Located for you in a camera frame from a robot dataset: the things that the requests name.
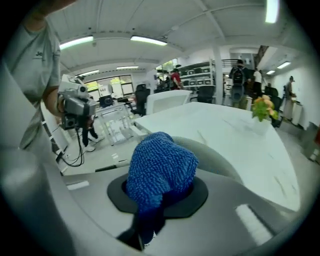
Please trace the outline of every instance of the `white table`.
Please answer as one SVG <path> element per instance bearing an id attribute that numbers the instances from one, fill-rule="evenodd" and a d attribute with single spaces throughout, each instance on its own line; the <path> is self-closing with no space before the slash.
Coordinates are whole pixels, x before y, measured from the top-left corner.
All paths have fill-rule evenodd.
<path id="1" fill-rule="evenodd" d="M 102 125 L 103 131 L 105 133 L 105 136 L 109 140 L 110 144 L 113 146 L 117 142 L 117 137 L 115 135 L 115 131 L 111 128 L 111 126 L 107 126 L 104 115 L 111 114 L 113 112 L 117 112 L 117 118 L 121 119 L 122 125 L 124 129 L 128 129 L 130 127 L 130 119 L 129 119 L 129 112 L 126 107 L 126 104 L 123 102 L 116 102 L 111 106 L 107 106 L 104 108 L 98 108 L 95 113 L 98 116 L 98 119 Z"/>
<path id="2" fill-rule="evenodd" d="M 275 129 L 253 132 L 250 111 L 191 102 L 135 120 L 148 133 L 165 132 L 203 143 L 233 165 L 257 195 L 292 211 L 300 208 L 297 177 Z"/>

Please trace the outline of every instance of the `gray floor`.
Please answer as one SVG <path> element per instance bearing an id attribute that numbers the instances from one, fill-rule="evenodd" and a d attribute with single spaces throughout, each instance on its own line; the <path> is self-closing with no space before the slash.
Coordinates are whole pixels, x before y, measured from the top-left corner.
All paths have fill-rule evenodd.
<path id="1" fill-rule="evenodd" d="M 320 186 L 320 165 L 308 160 L 302 153 L 298 138 L 282 130 L 277 130 L 291 158 L 300 189 L 301 208 L 314 200 Z"/>
<path id="2" fill-rule="evenodd" d="M 98 123 L 95 125 L 95 130 L 100 136 L 103 134 L 102 127 Z M 288 151 L 294 166 L 300 188 L 301 208 L 303 209 L 314 199 L 315 190 L 320 185 L 320 165 L 308 160 L 301 153 L 300 142 L 296 137 L 279 129 L 277 133 Z M 84 154 L 84 164 L 80 167 L 68 167 L 64 175 L 93 173 L 96 169 L 114 165 L 121 160 L 127 160 L 129 163 L 137 146 L 137 141 L 131 138 L 120 144 L 111 146 L 108 140 L 104 139 L 98 144 L 92 143 L 92 145 L 96 149 L 93 152 L 86 152 Z M 70 143 L 66 153 L 69 154 L 68 162 L 77 158 L 79 146 L 76 140 Z M 66 166 L 64 163 L 60 165 L 61 170 Z M 286 216 L 293 218 L 295 215 L 289 214 Z"/>

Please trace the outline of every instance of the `gray t-shirt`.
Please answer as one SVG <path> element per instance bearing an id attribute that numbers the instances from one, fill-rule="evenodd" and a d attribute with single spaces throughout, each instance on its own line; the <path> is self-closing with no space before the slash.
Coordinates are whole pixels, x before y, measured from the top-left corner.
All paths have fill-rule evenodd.
<path id="1" fill-rule="evenodd" d="M 37 32 L 20 26 L 4 55 L 10 73 L 36 108 L 20 143 L 25 149 L 42 125 L 40 102 L 47 87 L 60 85 L 60 44 L 47 24 Z"/>

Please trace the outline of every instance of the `shelving unit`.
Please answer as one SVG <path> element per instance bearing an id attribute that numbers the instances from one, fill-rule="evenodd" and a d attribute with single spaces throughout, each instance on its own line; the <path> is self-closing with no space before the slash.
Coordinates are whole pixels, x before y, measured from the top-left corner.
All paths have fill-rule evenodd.
<path id="1" fill-rule="evenodd" d="M 193 84 L 193 85 L 184 85 L 183 88 L 192 89 L 193 91 L 195 91 L 195 89 L 197 90 L 197 88 L 203 87 L 203 86 L 215 87 L 216 85 L 215 85 L 215 75 L 214 75 L 213 67 L 214 67 L 214 64 L 212 60 L 179 67 L 178 70 L 180 72 L 180 79 L 182 82 L 184 81 L 196 82 L 196 84 Z M 189 74 L 189 71 L 195 70 L 195 69 L 209 70 L 209 72 L 208 71 L 199 72 L 199 70 L 197 70 L 198 71 L 197 73 Z M 203 80 L 203 84 L 198 84 L 197 80 Z M 211 83 L 205 84 L 205 80 L 210 80 Z"/>

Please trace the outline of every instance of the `blue towel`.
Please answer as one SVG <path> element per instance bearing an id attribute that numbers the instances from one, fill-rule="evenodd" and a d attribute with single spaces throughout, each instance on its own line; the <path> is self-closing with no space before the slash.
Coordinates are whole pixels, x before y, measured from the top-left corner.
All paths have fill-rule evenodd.
<path id="1" fill-rule="evenodd" d="M 152 221 L 162 206 L 163 196 L 170 205 L 187 195 L 198 162 L 191 151 L 175 144 L 164 132 L 153 133 L 136 146 L 126 193 L 138 204 L 142 221 Z"/>

